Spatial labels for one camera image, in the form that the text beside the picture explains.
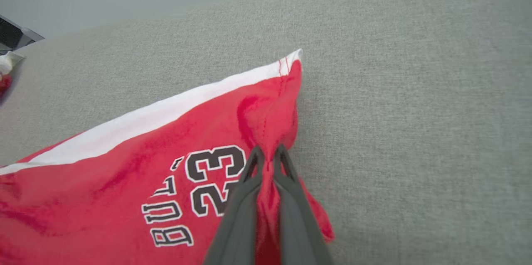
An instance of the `white fabric trim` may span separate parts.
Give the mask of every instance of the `white fabric trim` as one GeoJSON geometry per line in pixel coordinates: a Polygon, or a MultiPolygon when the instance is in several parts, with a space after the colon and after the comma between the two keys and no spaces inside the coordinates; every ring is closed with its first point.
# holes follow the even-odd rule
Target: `white fabric trim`
{"type": "Polygon", "coordinates": [[[83,159],[103,155],[126,140],[175,121],[203,102],[234,91],[239,87],[287,75],[291,70],[292,63],[300,59],[300,50],[267,66],[229,76],[217,83],[196,87],[190,91],[185,91],[179,95],[126,113],[63,142],[51,150],[34,157],[29,162],[15,163],[0,168],[0,175],[11,174],[27,168],[71,164],[83,159]]]}

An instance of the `gray fabric surface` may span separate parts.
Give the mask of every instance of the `gray fabric surface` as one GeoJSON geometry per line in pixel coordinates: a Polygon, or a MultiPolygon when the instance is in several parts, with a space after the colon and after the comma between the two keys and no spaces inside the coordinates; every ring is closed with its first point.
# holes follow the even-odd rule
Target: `gray fabric surface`
{"type": "Polygon", "coordinates": [[[228,0],[21,50],[10,163],[302,47],[291,150],[338,264],[532,262],[531,0],[228,0]]]}

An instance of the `white stripe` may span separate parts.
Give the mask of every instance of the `white stripe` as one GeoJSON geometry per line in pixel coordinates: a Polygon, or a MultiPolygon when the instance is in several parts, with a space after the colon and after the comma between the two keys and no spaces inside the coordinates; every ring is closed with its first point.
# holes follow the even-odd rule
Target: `white stripe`
{"type": "Polygon", "coordinates": [[[217,83],[196,87],[190,91],[155,102],[150,106],[126,113],[63,142],[34,157],[29,162],[15,163],[0,168],[0,175],[11,174],[27,168],[71,164],[103,155],[126,140],[175,121],[203,102],[234,91],[239,87],[287,75],[291,70],[292,63],[300,58],[300,50],[289,54],[286,59],[283,58],[270,65],[230,76],[217,83]]]}

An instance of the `red fabric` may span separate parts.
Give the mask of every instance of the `red fabric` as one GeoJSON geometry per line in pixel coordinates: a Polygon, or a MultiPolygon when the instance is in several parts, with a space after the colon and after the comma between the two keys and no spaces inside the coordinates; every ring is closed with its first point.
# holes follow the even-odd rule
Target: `red fabric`
{"type": "Polygon", "coordinates": [[[11,75],[0,74],[0,97],[4,95],[5,91],[9,88],[10,85],[11,85],[11,75]]]}
{"type": "MultiPolygon", "coordinates": [[[[247,157],[255,145],[261,146],[268,160],[258,198],[256,259],[258,264],[280,263],[279,194],[272,182],[271,159],[279,144],[290,148],[296,138],[295,103],[300,84],[301,66],[296,60],[287,76],[215,97],[104,155],[0,176],[0,263],[201,264],[222,213],[217,216],[214,199],[194,199],[194,194],[205,187],[218,187],[220,198],[226,198],[226,182],[238,179],[228,178],[228,171],[236,168],[239,157],[238,153],[222,156],[220,168],[211,170],[206,170],[206,161],[191,162],[199,171],[187,161],[205,150],[215,154],[214,148],[225,147],[234,152],[240,148],[247,157]],[[183,159],[172,170],[179,157],[183,159]],[[187,176],[188,172],[201,176],[202,170],[205,180],[187,176]],[[165,181],[170,176],[174,193],[154,195],[158,189],[169,191],[165,181]],[[166,202],[178,204],[179,210],[146,211],[166,202]],[[202,213],[199,204],[207,207],[207,213],[202,213]],[[172,234],[169,227],[179,231],[172,234]],[[190,232],[190,241],[184,227],[190,232]],[[162,230],[171,241],[183,238],[184,242],[157,246],[157,241],[167,243],[157,232],[162,230]],[[155,240],[152,233],[158,235],[155,240]]],[[[308,192],[307,197],[325,240],[332,240],[327,214],[308,192]]]]}

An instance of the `red object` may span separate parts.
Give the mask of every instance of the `red object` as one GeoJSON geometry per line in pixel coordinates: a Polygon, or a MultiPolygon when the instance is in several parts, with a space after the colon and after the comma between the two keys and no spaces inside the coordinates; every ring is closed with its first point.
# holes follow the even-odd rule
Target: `red object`
{"type": "Polygon", "coordinates": [[[9,88],[10,85],[11,85],[11,75],[0,74],[0,97],[4,95],[5,91],[9,88]]]}
{"type": "MultiPolygon", "coordinates": [[[[0,168],[0,263],[199,265],[255,145],[268,160],[257,262],[280,263],[271,159],[296,138],[300,84],[295,52],[0,168]]],[[[327,214],[307,197],[332,240],[327,214]]]]}

